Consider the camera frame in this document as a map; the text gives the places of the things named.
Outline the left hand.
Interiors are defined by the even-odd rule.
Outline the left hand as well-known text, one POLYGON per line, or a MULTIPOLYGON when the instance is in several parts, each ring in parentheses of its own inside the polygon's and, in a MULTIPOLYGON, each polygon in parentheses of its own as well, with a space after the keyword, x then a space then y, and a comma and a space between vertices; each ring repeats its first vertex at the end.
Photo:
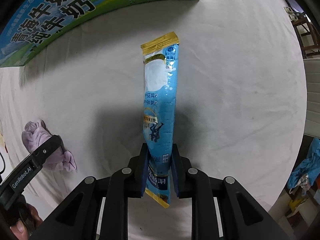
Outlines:
POLYGON ((37 229, 43 220, 40 218, 37 209, 25 203, 23 206, 23 219, 18 219, 17 223, 10 227, 10 230, 19 240, 28 240, 31 230, 37 229))

